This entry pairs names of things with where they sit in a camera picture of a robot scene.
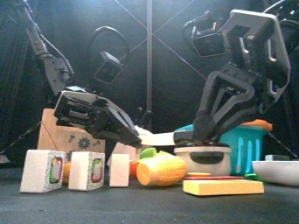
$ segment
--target small white box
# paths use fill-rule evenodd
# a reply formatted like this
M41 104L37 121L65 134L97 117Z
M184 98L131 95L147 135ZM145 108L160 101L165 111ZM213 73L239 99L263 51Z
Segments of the small white box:
M64 159L64 151L26 151L20 188L21 193L46 193L61 188Z
M105 153L73 151L69 165L69 190L91 191L104 185Z
M109 186L128 187L129 155L112 154L108 169L109 169Z

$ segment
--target orange toy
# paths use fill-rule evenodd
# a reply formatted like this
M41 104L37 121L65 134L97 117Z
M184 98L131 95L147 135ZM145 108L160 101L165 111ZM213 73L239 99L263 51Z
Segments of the orange toy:
M152 155L152 157L143 158L143 155L140 156L143 159L136 167L136 178L141 185L175 185L187 173L184 161L164 151L156 153L155 148L144 150L143 153L145 155Z
M71 163L66 163L62 166L62 179L61 183L66 185L69 183L69 176L71 176Z
M139 161L132 160L129 162L129 177L136 178L136 167L139 165Z

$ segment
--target white bowl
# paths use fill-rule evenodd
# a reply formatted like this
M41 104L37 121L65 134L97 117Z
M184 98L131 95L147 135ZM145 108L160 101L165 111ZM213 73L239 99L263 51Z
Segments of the white bowl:
M299 186L299 161L252 161L252 167L264 181Z

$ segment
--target gear logo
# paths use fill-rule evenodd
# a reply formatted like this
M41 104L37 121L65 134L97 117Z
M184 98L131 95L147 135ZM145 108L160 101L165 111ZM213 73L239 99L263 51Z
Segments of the gear logo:
M89 140L83 137L80 140L79 140L79 147L85 150L88 147L89 147Z

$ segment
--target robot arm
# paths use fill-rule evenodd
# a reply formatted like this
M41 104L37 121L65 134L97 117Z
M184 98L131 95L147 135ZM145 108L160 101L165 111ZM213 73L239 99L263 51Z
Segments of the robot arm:
M193 131L175 133L175 142L189 138L197 145L217 143L221 134L268 111L289 80L285 44L273 15L233 10L219 31L229 62L209 74Z
M54 108L57 124L84 129L93 138L140 147L136 128L125 111L107 98L61 91Z
M68 82L71 82L71 76L73 75L71 64L61 55L60 51L48 42L40 32L37 24L33 22L30 6L25 0L9 0L9 4L13 6L16 16L18 17L20 25L25 29L25 34L30 41L30 46L36 57L41 60L44 65L44 74L46 80L46 90L50 96L58 95L60 91L65 88ZM46 49L44 41L54 48L61 58L54 58Z

